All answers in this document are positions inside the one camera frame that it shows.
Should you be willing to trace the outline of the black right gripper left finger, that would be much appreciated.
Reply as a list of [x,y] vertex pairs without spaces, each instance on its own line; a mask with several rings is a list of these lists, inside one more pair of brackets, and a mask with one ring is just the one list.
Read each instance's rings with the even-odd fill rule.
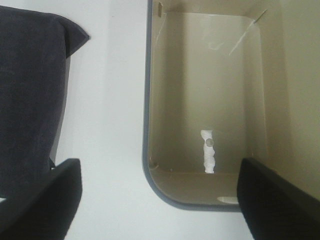
[[2,240],[63,240],[82,198],[81,162],[69,158],[0,203]]

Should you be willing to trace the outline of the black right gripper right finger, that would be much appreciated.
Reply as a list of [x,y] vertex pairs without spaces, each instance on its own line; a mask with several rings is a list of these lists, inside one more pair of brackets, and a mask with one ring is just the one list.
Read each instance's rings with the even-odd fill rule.
[[239,207],[255,240],[318,240],[320,202],[253,158],[241,162]]

